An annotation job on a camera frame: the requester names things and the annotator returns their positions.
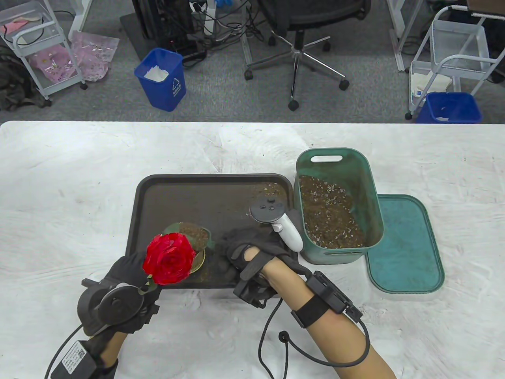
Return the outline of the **person's right hand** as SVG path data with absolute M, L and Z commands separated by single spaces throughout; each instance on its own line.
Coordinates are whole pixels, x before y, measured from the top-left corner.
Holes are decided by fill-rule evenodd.
M 235 285 L 233 294 L 260 309 L 277 294 L 261 273 L 274 258 L 299 275 L 312 275 L 308 268 L 292 258 L 290 249 L 274 231 L 254 227 L 233 229 L 217 239 L 214 252 L 224 278 Z

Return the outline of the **person's left hand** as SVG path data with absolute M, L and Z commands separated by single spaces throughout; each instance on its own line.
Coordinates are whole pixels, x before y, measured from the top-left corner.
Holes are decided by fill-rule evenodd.
M 159 311 L 156 301 L 162 287 L 148 284 L 142 266 L 146 253 L 123 256 L 100 281 L 85 278 L 77 314 L 87 336 L 106 330 L 133 334 Z

